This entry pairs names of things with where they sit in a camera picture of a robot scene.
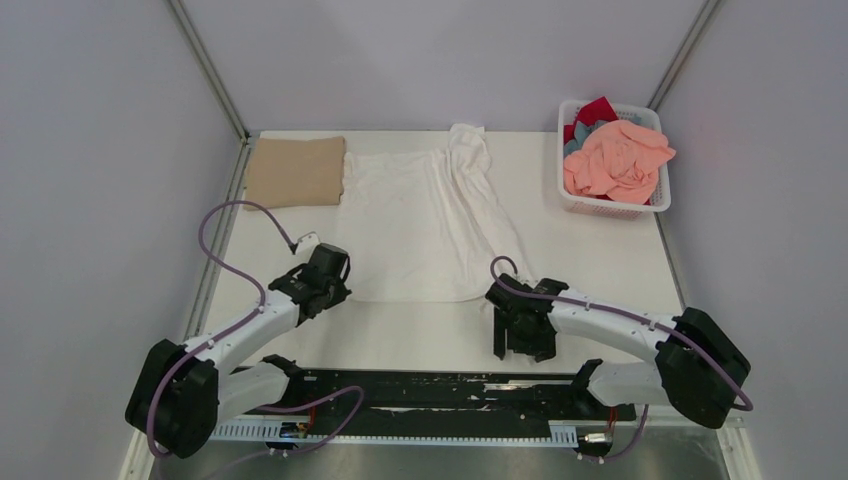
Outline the white t shirt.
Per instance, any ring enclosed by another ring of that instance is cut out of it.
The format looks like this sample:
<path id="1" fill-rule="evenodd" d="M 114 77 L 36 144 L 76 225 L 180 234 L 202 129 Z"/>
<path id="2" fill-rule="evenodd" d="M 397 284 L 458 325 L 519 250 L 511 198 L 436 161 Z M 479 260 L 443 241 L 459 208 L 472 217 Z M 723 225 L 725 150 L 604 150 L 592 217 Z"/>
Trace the white t shirt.
<path id="1" fill-rule="evenodd" d="M 335 238 L 361 302 L 463 302 L 483 296 L 495 257 L 533 275 L 487 173 L 482 127 L 455 124 L 443 147 L 344 158 Z"/>

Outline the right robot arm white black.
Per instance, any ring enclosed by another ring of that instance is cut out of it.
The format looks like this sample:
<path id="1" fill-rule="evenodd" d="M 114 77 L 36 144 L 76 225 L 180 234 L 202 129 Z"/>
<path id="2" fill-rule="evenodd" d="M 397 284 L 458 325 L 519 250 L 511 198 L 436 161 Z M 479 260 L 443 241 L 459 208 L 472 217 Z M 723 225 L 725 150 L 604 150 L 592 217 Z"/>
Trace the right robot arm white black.
<path id="1" fill-rule="evenodd" d="M 544 278 L 536 285 L 499 275 L 485 294 L 494 308 L 494 353 L 556 355 L 558 336 L 580 337 L 633 357 L 631 363 L 584 362 L 572 382 L 571 403 L 584 417 L 619 405 L 664 405 L 710 429 L 734 410 L 750 411 L 742 390 L 751 364 L 704 311 L 651 314 L 600 302 L 567 284 Z"/>

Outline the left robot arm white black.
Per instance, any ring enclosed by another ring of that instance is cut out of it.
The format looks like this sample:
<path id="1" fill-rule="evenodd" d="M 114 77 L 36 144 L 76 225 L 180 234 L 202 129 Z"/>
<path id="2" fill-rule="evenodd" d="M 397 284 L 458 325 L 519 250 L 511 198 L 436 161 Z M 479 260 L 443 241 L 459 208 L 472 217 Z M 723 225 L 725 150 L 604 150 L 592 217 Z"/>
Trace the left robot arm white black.
<path id="1" fill-rule="evenodd" d="M 349 254 L 315 245 L 308 260 L 262 289 L 244 314 L 218 330 L 181 344 L 164 339 L 148 352 L 125 409 L 125 421 L 144 433 L 152 452 L 185 459 L 223 422 L 273 405 L 297 412 L 306 399 L 296 369 L 277 355 L 252 367 L 243 361 L 350 295 Z"/>

